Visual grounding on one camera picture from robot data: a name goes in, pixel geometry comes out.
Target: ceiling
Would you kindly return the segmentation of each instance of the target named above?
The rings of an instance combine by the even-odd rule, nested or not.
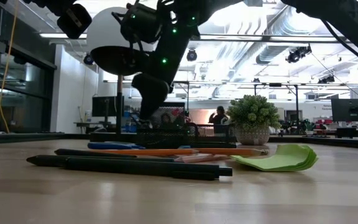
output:
[[[14,1],[8,0],[5,8],[13,12]],[[154,7],[155,0],[141,1]],[[91,16],[109,7],[124,7],[123,0],[78,0]],[[19,4],[19,19],[40,33],[59,33],[55,17],[47,9],[35,4]],[[297,14],[293,8],[286,7],[280,0],[264,0],[263,7],[247,7],[243,2],[216,12],[209,21],[199,28],[201,34],[239,34],[239,35],[307,35],[328,36],[321,21]],[[85,40],[51,39],[56,44],[64,44],[66,51],[82,61],[85,55]],[[261,42],[223,42],[192,41],[189,49],[195,49],[198,59],[188,62],[184,56],[176,80],[194,82],[261,82],[317,83],[333,72],[336,83],[358,83],[358,58],[341,44],[315,44],[311,42],[313,54],[307,55],[297,63],[288,63],[285,58],[289,50],[305,44],[273,44]],[[247,90],[240,85],[200,84],[197,95],[210,97],[233,97],[243,95]],[[280,90],[287,95],[288,90]]]

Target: window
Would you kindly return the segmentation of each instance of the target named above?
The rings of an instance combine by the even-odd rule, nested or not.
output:
[[[12,133],[35,133],[49,129],[43,121],[45,100],[41,98],[4,90],[1,107]],[[0,131],[6,131],[1,115]]]
[[[0,82],[4,78],[7,64],[7,54],[1,57]],[[9,68],[6,75],[5,85],[18,88],[29,93],[44,95],[45,70],[26,62],[20,57],[9,57]]]

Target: person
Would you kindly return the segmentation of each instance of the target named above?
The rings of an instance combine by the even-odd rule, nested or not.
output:
[[[160,128],[162,129],[173,129],[174,124],[172,123],[171,116],[169,114],[164,113],[161,115],[161,125]]]
[[[215,134],[223,134],[225,132],[224,127],[220,126],[224,124],[229,118],[224,113],[223,106],[218,106],[216,108],[216,115],[215,113],[211,114],[209,117],[209,123],[214,124],[214,133]]]

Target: orange pencil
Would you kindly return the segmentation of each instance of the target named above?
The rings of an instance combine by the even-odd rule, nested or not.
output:
[[[195,149],[199,153],[227,156],[259,156],[261,151],[256,149]]]
[[[123,150],[92,150],[92,152],[115,153],[135,156],[173,156],[192,155],[198,151],[194,149],[123,149]]]

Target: table surface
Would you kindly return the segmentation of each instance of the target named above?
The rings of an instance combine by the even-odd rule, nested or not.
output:
[[[358,149],[310,145],[303,172],[259,172],[233,161],[214,182],[36,167],[25,158],[87,141],[0,144],[0,223],[358,223]],[[276,144],[267,144],[274,153]]]

